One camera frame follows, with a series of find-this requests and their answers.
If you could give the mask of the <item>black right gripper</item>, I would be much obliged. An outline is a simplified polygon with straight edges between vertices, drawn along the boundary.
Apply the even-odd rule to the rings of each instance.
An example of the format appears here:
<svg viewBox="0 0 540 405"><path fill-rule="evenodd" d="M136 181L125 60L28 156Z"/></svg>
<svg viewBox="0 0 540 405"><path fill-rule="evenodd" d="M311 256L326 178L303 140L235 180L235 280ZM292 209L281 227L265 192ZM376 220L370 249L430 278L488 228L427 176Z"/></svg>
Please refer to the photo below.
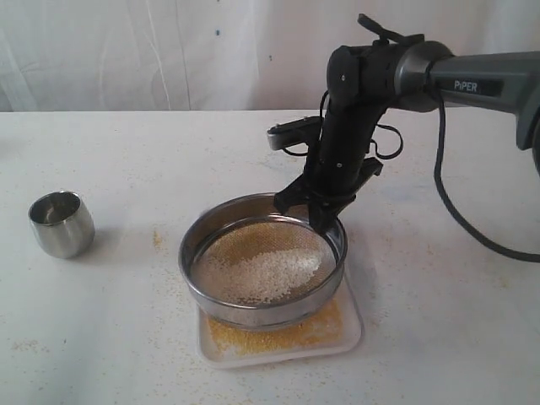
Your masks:
<svg viewBox="0 0 540 405"><path fill-rule="evenodd" d="M314 154L306 161L302 176L274 195L273 206L285 214L292 207L308 204L311 228L325 233L354 201L375 125L390 104L389 99L350 105L329 100Z"/></svg>

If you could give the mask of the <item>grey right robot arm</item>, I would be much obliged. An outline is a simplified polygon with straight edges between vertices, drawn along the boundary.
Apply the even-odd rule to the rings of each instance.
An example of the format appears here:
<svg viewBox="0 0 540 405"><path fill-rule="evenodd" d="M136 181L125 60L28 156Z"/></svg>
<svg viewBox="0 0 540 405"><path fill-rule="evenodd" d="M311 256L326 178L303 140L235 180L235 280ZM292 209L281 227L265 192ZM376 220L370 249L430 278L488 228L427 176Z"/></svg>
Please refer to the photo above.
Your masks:
<svg viewBox="0 0 540 405"><path fill-rule="evenodd" d="M376 41L341 46L327 64L324 117L272 127L275 150L299 143L308 148L302 174L274 198L280 213L305 205L311 227L326 231L381 172L369 149L381 117L390 109L429 112L452 103L510 113L516 145L539 150L539 55L535 51L454 56L443 44Z"/></svg>

